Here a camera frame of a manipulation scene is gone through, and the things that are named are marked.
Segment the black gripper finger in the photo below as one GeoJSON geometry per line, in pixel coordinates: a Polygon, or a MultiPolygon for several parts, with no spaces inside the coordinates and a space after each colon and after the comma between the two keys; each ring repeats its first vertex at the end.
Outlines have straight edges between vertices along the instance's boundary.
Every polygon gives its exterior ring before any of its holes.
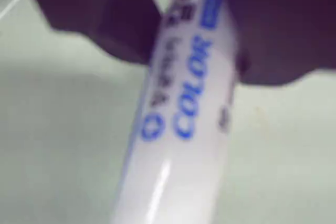
{"type": "Polygon", "coordinates": [[[227,0],[240,44],[240,80],[280,86],[335,69],[335,0],[227,0]]]}
{"type": "Polygon", "coordinates": [[[110,55],[150,61],[161,14],[154,0],[36,0],[53,29],[79,33],[110,55]]]}

